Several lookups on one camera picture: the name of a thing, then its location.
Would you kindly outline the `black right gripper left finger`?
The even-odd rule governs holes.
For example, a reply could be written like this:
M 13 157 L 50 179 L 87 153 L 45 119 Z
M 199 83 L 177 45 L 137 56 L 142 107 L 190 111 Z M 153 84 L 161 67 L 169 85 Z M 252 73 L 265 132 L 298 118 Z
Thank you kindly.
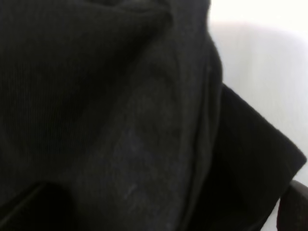
M 2 231 L 73 231 L 74 206 L 69 193 L 53 183 L 31 185 L 0 207 Z

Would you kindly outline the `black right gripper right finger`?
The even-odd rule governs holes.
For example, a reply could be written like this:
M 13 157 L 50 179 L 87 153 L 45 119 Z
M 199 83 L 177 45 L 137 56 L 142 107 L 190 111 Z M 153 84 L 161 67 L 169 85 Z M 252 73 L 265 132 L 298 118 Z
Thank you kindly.
M 293 180 L 280 198 L 277 231 L 308 231 L 308 188 Z

